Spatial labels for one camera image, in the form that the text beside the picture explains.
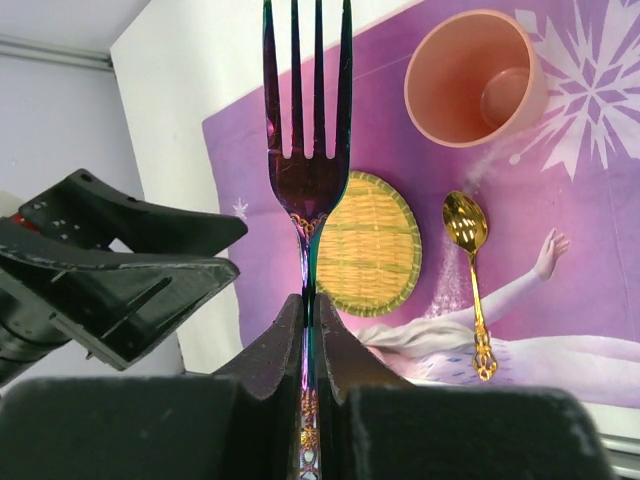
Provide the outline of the yellow round woven coaster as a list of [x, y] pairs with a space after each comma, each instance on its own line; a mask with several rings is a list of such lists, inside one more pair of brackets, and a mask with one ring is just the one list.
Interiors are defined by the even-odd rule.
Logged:
[[382, 178], [351, 171], [322, 232], [318, 290], [348, 314], [388, 314], [413, 292], [422, 257], [419, 226], [406, 200]]

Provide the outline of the pink plastic cup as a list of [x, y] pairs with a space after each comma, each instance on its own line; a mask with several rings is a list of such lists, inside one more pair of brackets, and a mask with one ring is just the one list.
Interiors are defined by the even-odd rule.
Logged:
[[460, 13], [427, 34], [409, 61], [404, 100], [416, 129], [469, 148], [533, 126], [549, 93], [529, 35], [496, 10]]

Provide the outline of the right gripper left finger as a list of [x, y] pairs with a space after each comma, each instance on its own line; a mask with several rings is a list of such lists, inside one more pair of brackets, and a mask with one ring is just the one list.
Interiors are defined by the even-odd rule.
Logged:
[[237, 382], [220, 479], [291, 479], [300, 426], [303, 301], [291, 294], [271, 326], [214, 377]]

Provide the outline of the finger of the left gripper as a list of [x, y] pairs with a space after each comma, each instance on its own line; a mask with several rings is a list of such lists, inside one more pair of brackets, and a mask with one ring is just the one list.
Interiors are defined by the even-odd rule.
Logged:
[[124, 194], [79, 169], [19, 208], [45, 237], [105, 250], [115, 239], [136, 253], [216, 255], [248, 232], [240, 218], [180, 210]]
[[226, 258], [72, 265], [4, 249], [3, 263], [53, 311], [57, 330], [117, 370], [148, 355], [239, 275]]

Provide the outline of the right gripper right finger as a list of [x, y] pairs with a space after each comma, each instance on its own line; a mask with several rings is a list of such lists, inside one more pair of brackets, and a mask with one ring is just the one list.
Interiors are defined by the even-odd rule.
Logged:
[[389, 369], [344, 325], [326, 294], [314, 300], [321, 474], [324, 479], [372, 479], [369, 436], [350, 411], [349, 392], [411, 383]]

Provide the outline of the gold fork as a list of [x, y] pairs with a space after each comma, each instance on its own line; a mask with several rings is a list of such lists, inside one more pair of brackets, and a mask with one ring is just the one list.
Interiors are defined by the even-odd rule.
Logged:
[[488, 382], [498, 370], [498, 361], [493, 353], [489, 330], [484, 319], [476, 272], [477, 253], [489, 234], [487, 219], [479, 204], [461, 191], [451, 191], [446, 195], [442, 217], [447, 235], [468, 256], [474, 297], [475, 353], [472, 357], [472, 365], [478, 377], [483, 382]]

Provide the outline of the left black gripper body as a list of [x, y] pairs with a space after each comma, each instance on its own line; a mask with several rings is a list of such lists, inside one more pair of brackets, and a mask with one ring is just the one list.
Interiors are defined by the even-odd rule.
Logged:
[[51, 323], [53, 311], [1, 264], [1, 384], [16, 379], [70, 338]]

